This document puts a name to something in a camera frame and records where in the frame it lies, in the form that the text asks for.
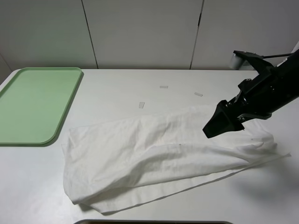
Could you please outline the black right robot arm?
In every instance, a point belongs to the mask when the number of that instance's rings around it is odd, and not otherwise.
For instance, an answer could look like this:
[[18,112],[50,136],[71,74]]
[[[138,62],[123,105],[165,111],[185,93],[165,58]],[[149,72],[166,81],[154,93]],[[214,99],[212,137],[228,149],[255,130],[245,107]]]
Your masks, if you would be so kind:
[[243,123],[252,119],[269,119],[272,113],[299,96],[299,52],[284,54],[286,59],[277,66],[268,56],[233,52],[232,68],[239,70],[244,63],[258,75],[238,84],[239,93],[230,101],[220,101],[211,119],[203,128],[208,138],[244,129]]

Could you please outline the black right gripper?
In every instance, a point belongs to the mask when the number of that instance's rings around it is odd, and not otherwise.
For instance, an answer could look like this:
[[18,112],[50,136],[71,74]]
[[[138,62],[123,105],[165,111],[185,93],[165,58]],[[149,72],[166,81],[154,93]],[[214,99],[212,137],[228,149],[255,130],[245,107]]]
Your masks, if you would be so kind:
[[280,108],[276,89],[262,81],[245,79],[238,84],[239,93],[229,102],[220,101],[203,132],[207,138],[213,138],[227,132],[244,130],[239,119],[268,119]]

